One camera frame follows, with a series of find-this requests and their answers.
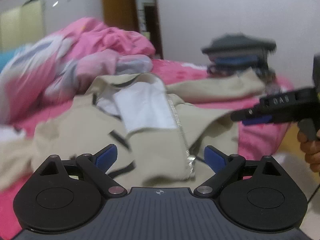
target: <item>white lining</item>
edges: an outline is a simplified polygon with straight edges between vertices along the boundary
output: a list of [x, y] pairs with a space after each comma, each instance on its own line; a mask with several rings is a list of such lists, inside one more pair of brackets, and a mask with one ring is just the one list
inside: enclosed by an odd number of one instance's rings
[[98, 99], [104, 112], [121, 117], [128, 133], [141, 129], [176, 129], [177, 124], [159, 78], [116, 89], [108, 86]]

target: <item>finger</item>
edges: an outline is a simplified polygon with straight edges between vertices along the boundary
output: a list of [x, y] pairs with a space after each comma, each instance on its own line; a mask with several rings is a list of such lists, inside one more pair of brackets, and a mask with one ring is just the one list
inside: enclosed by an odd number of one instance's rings
[[320, 164], [320, 153], [316, 153], [316, 154], [313, 154], [313, 155], [306, 154], [304, 158], [305, 158], [307, 163]]
[[301, 143], [300, 149], [305, 154], [315, 154], [320, 152], [320, 141]]
[[310, 164], [310, 169], [311, 169], [313, 172], [320, 172], [320, 163]]
[[299, 142], [307, 142], [308, 141], [308, 138], [306, 137], [306, 135], [301, 131], [298, 132], [297, 138], [298, 138]]

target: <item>metal pin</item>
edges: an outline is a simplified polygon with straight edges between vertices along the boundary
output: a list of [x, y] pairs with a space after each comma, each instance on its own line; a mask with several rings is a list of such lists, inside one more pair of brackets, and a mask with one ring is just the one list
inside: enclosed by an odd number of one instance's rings
[[108, 191], [111, 194], [118, 195], [124, 192], [124, 188], [120, 186], [113, 186], [113, 187], [110, 187]]
[[212, 192], [212, 188], [209, 186], [200, 186], [197, 188], [197, 191], [201, 194], [209, 194]]

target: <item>blue gripper pad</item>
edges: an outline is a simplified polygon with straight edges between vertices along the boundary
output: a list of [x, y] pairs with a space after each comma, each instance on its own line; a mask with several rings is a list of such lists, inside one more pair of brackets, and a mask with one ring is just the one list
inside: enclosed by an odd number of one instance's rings
[[222, 170], [228, 162], [228, 156], [215, 148], [212, 150], [209, 147], [204, 149], [204, 161], [215, 172]]
[[271, 119], [272, 119], [272, 115], [264, 115], [258, 118], [243, 120], [242, 124], [247, 126], [247, 125], [253, 125], [253, 124], [260, 124], [260, 123], [269, 123]]
[[101, 151], [97, 152], [94, 156], [96, 157], [94, 164], [103, 171], [103, 173], [106, 173], [116, 162], [118, 158], [118, 149], [115, 145], [111, 145], [111, 147], [108, 145]]

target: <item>ribbed gray surface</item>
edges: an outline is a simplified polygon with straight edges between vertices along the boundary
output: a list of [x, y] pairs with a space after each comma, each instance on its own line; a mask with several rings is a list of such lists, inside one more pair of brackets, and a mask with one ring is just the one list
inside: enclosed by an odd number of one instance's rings
[[223, 217], [213, 201], [193, 197], [187, 188], [133, 188], [129, 195], [107, 201], [101, 213], [78, 230], [47, 236], [24, 231], [15, 239], [310, 240], [297, 229], [276, 235], [246, 231]]

